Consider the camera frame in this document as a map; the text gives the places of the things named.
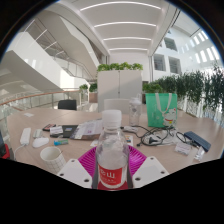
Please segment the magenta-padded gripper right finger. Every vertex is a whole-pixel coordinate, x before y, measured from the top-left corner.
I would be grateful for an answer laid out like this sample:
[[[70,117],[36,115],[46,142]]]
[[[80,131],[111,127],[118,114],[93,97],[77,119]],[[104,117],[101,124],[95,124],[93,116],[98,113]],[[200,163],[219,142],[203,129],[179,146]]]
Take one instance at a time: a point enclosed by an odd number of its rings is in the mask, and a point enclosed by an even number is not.
[[[136,148],[129,147],[129,172],[127,179],[129,188],[143,187],[168,174],[169,172],[156,157],[146,157]]]

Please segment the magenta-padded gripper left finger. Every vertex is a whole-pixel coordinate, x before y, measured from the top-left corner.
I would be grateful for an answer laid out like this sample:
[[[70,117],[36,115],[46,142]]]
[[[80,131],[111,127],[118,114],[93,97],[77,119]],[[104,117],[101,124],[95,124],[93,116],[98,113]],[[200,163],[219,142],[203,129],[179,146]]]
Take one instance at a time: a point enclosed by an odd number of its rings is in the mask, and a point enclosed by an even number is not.
[[[58,176],[78,186],[91,188],[96,165],[95,151],[96,148],[92,148],[79,159],[70,159]]]

